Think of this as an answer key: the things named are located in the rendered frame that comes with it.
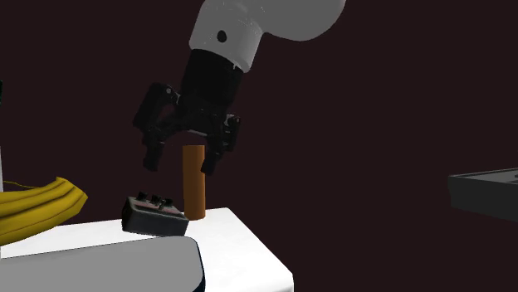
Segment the white table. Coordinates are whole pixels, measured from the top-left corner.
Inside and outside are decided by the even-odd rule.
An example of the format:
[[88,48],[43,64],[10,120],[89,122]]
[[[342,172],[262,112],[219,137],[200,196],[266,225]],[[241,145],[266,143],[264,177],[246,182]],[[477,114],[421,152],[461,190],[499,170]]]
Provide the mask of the white table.
[[[295,292],[293,274],[227,207],[210,209],[188,224],[201,251],[206,292]],[[53,251],[143,240],[121,220],[57,226],[0,248],[2,260]]]

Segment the black box with knobs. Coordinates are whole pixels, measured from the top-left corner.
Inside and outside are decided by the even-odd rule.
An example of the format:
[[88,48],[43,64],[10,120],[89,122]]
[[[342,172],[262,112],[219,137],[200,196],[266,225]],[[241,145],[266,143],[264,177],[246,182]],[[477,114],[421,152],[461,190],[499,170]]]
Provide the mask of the black box with knobs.
[[146,192],[127,197],[121,212],[123,231],[148,236],[184,236],[189,219],[173,200]]

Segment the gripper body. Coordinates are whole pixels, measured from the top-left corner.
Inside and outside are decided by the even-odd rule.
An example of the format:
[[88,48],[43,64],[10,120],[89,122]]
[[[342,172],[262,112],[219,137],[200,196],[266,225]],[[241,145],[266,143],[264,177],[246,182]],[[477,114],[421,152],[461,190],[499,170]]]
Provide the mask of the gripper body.
[[176,130],[200,134],[236,134],[241,119],[228,112],[243,71],[216,53],[191,50],[180,86]]

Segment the yellow banana bunch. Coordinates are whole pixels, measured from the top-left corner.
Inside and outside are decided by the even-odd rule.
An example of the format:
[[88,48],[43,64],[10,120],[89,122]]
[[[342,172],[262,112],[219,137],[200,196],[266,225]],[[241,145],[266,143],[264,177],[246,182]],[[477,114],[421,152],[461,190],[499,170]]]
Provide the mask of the yellow banana bunch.
[[87,199],[84,191],[60,177],[42,187],[0,192],[0,246],[62,224],[76,216]]

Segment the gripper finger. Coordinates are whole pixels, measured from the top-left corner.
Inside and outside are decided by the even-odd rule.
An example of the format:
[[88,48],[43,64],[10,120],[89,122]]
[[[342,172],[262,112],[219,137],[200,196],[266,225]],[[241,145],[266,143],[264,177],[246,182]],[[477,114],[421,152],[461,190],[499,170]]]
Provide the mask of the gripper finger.
[[212,175],[226,152],[232,152],[237,143],[241,118],[234,114],[213,116],[212,129],[207,133],[207,150],[201,167],[206,175]]
[[170,85],[153,83],[133,119],[133,126],[143,134],[142,144],[146,147],[143,165],[151,172],[158,171],[166,140],[178,132],[177,99]]

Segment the orange cylinder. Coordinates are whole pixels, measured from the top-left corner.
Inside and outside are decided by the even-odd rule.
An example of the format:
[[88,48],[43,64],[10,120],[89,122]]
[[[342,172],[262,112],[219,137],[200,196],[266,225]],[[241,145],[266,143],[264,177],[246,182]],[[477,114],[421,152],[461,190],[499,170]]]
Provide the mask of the orange cylinder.
[[206,185],[203,166],[203,145],[183,146],[183,204],[184,215],[190,221],[203,219],[206,214]]

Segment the grey rounded object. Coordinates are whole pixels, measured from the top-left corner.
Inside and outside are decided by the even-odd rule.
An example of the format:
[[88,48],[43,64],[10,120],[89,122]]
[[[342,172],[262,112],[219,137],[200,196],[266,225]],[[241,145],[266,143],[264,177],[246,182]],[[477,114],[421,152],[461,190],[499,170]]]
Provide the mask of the grey rounded object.
[[186,236],[0,260],[0,292],[205,292],[198,243]]

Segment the dark grey tray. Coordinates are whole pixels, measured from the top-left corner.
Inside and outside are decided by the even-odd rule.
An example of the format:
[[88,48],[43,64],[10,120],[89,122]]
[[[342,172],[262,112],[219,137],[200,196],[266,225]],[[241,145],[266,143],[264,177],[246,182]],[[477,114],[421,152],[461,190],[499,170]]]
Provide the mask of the dark grey tray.
[[447,177],[451,207],[518,222],[518,168]]

